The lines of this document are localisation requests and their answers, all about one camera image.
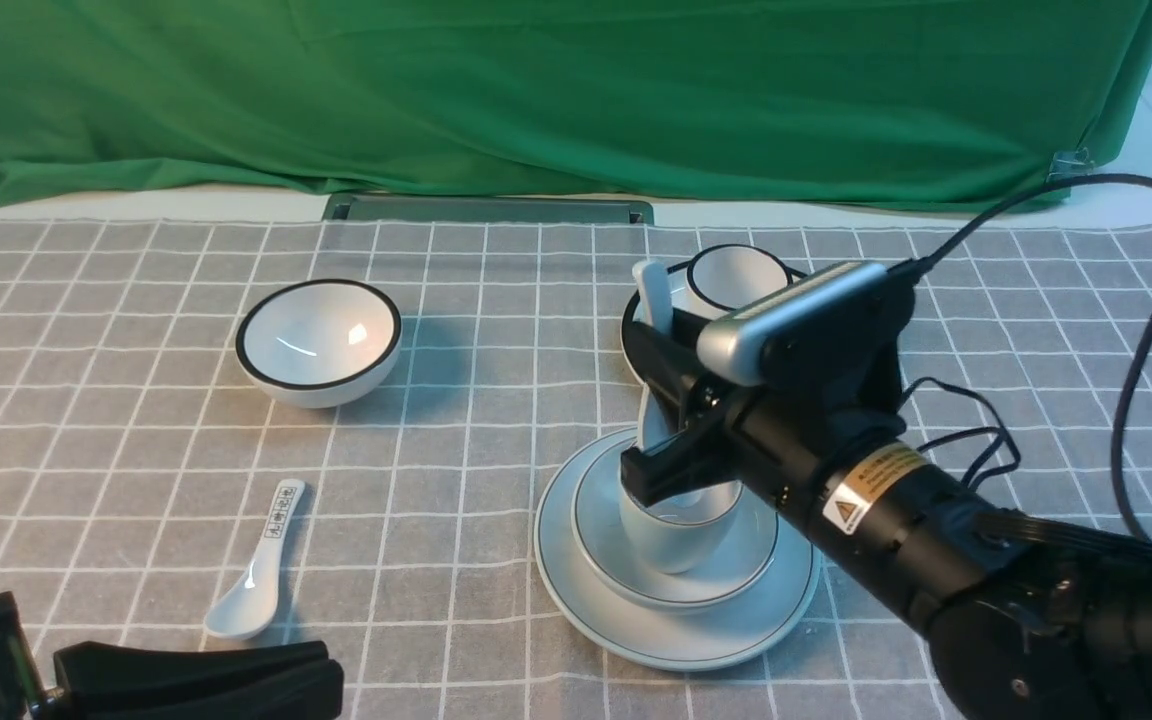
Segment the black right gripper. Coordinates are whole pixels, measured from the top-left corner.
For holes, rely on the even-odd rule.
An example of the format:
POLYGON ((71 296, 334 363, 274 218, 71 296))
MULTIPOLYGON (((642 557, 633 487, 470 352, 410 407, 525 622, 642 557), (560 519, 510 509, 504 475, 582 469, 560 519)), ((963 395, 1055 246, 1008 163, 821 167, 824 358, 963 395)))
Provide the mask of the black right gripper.
POLYGON ((823 495, 829 473, 895 437, 895 348, 914 318, 922 268, 887 268, 877 290, 765 348, 770 386, 736 386, 702 363, 698 340, 708 320, 675 320, 668 333, 623 323, 628 365, 667 418, 685 420, 673 433, 662 416, 641 420, 637 444, 620 460, 627 495, 650 507, 722 486, 737 478, 733 457, 763 500, 805 501, 823 495))

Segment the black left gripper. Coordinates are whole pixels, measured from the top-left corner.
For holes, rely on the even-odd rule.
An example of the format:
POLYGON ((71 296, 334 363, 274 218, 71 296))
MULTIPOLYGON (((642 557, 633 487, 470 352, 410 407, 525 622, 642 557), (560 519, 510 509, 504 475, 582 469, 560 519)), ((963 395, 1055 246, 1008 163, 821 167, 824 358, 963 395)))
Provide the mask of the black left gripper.
POLYGON ((0 592, 0 719, 338 719, 343 669, 321 641, 250 650, 137 650, 93 641, 41 683, 17 600, 0 592))

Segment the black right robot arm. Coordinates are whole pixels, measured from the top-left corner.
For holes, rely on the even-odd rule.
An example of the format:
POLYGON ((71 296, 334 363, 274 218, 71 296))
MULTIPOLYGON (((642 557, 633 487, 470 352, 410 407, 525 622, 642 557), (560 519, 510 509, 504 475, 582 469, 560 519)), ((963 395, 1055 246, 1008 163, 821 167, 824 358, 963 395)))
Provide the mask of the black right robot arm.
POLYGON ((649 642, 702 643, 594 569, 582 492, 632 509, 735 486, 929 644, 968 719, 1152 719, 1152 541, 1000 509, 901 441, 896 340, 932 258, 838 263, 714 319, 622 327, 669 434, 607 435, 554 475, 536 562, 576 628, 666 667, 649 642))

